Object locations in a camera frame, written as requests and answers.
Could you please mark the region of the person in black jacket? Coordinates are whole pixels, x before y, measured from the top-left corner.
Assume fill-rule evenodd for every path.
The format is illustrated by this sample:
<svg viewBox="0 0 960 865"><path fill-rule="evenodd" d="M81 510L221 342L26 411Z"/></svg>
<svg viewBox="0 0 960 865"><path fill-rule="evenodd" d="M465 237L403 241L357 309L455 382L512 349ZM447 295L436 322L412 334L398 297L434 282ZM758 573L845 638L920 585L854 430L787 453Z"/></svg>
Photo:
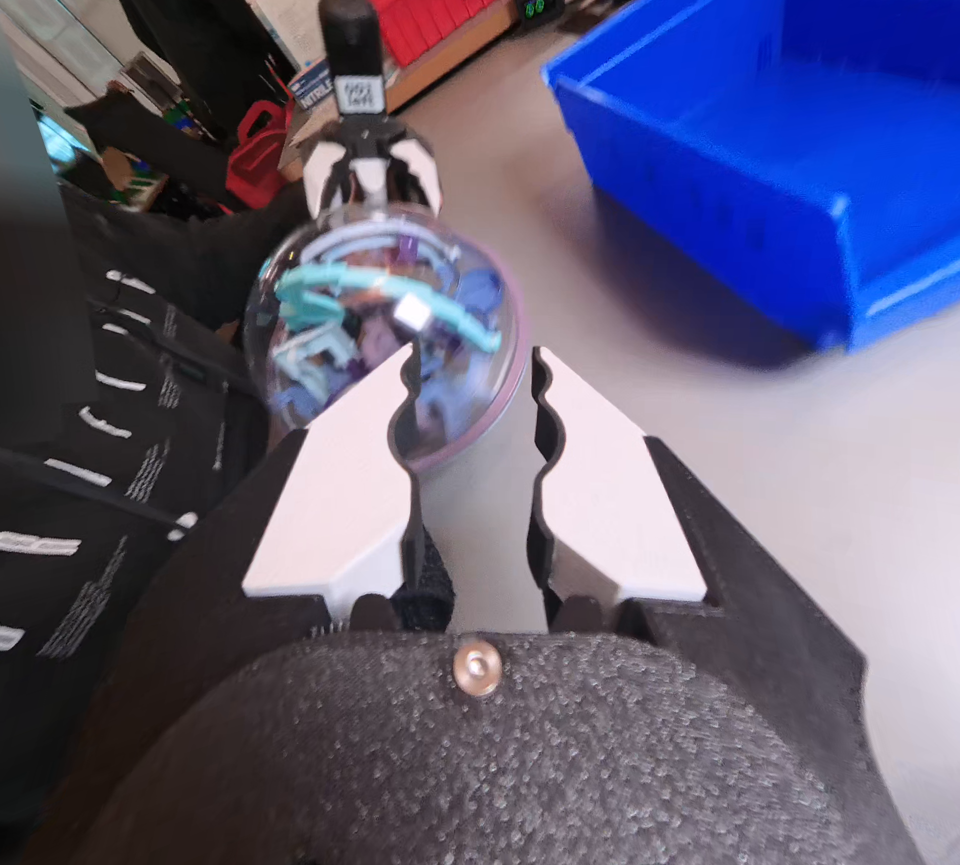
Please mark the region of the person in black jacket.
<svg viewBox="0 0 960 865"><path fill-rule="evenodd" d="M42 818L138 599L266 452L269 415L220 332L309 220L300 182L187 221L58 186L95 390L49 438L2 443L2 863Z"/></svg>

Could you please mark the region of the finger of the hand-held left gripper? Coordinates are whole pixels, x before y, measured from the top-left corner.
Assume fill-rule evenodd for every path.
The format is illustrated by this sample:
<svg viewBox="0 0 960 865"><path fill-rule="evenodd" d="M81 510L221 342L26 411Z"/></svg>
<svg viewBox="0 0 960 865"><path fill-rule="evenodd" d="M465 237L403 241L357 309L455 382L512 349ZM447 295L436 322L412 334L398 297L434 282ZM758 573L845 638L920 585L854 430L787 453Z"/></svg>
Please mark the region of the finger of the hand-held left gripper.
<svg viewBox="0 0 960 865"><path fill-rule="evenodd" d="M352 156L347 146L317 139L302 163L302 183L310 219L354 204Z"/></svg>
<svg viewBox="0 0 960 865"><path fill-rule="evenodd" d="M440 215L443 188L435 155L421 138L398 138L387 146L386 202Z"/></svg>

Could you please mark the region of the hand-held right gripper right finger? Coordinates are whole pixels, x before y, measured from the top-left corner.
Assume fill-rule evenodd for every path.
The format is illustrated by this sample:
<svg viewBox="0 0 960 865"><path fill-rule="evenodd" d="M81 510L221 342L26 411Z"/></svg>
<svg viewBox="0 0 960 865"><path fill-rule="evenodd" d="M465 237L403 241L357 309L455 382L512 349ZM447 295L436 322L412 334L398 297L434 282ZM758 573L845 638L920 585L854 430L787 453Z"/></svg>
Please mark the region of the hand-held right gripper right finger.
<svg viewBox="0 0 960 865"><path fill-rule="evenodd" d="M549 348L531 371L543 463L526 550L548 627L616 627L640 602L702 607L708 585L647 433Z"/></svg>

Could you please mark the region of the clear maze ball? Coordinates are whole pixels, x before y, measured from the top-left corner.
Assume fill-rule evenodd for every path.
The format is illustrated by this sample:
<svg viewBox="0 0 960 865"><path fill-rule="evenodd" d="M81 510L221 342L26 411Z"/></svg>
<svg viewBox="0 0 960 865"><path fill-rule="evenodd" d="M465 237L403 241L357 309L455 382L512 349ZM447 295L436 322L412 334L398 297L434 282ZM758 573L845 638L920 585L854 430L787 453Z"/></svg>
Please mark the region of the clear maze ball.
<svg viewBox="0 0 960 865"><path fill-rule="evenodd" d="M243 341L279 437L416 346L407 460L421 473L494 427L528 352L522 297L501 262L428 209L403 203L323 211L284 239L250 292Z"/></svg>

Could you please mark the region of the blue plastic bin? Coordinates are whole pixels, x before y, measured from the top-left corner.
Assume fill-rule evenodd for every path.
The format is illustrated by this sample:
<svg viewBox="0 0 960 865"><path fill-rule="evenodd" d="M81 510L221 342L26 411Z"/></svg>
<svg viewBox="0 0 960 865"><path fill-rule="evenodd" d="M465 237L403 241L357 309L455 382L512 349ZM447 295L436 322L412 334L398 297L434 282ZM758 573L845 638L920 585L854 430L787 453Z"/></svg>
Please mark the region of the blue plastic bin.
<svg viewBox="0 0 960 865"><path fill-rule="evenodd" d="M633 0L542 69L595 187L817 350L959 297L959 0Z"/></svg>

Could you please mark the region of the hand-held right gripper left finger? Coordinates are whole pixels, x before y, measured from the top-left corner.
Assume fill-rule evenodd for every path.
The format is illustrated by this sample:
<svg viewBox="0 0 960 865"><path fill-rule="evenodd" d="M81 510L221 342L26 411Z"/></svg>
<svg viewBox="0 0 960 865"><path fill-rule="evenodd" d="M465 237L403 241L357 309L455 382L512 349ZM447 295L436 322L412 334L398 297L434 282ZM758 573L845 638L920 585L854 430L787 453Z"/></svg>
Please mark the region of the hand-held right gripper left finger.
<svg viewBox="0 0 960 865"><path fill-rule="evenodd" d="M318 596L331 619L347 619L360 597L417 583L425 532L404 457L419 373L419 347L408 343L303 430L243 578L246 597Z"/></svg>

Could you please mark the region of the red container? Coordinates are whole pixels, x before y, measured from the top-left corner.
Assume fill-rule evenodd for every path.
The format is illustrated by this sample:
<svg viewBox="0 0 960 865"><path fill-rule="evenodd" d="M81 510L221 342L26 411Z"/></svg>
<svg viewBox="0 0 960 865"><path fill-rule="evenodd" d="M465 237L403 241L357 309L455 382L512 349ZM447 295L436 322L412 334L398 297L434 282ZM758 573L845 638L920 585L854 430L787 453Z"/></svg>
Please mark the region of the red container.
<svg viewBox="0 0 960 865"><path fill-rule="evenodd" d="M295 101L253 103L237 128L237 144L230 153L225 190L248 209L268 206L286 184L281 171L282 152L294 114Z"/></svg>

